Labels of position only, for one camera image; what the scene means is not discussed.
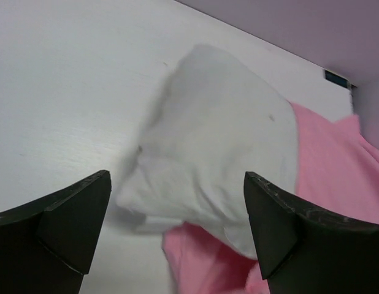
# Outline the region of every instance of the wall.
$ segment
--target wall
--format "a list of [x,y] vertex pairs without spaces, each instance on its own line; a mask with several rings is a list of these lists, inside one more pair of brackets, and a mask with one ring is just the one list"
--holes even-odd
[[379,149],[379,79],[355,89],[353,103],[363,137]]
[[353,84],[379,77],[379,0],[178,0]]

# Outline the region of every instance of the pink cloth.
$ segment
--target pink cloth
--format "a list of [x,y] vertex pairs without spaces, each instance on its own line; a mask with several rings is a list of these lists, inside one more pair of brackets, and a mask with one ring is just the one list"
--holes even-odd
[[[379,151],[360,134],[357,116],[337,123],[292,104],[299,134],[296,194],[345,216],[379,224]],[[163,248],[179,294],[269,294],[256,260],[200,227],[165,234]]]

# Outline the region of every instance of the white surface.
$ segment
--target white surface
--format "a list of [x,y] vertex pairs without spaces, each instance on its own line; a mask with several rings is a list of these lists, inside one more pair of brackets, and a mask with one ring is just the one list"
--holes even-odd
[[379,79],[355,89],[353,102],[362,136],[379,149]]
[[[102,168],[114,197],[149,102],[196,43],[330,119],[351,111],[319,67],[173,0],[0,1],[0,211]],[[160,237],[122,218],[109,212],[81,292],[169,293]]]

